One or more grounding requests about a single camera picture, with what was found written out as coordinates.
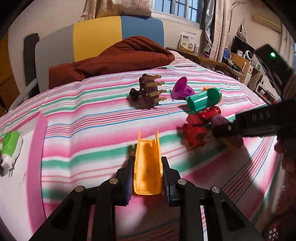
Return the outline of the person right hand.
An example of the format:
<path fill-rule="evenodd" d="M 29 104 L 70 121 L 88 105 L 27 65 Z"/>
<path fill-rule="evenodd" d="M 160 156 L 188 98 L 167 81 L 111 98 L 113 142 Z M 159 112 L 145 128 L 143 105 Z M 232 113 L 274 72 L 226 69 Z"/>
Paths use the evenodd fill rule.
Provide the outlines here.
<path fill-rule="evenodd" d="M 274 150 L 282 155 L 283 169 L 295 173 L 295 139 L 278 141 Z"/>

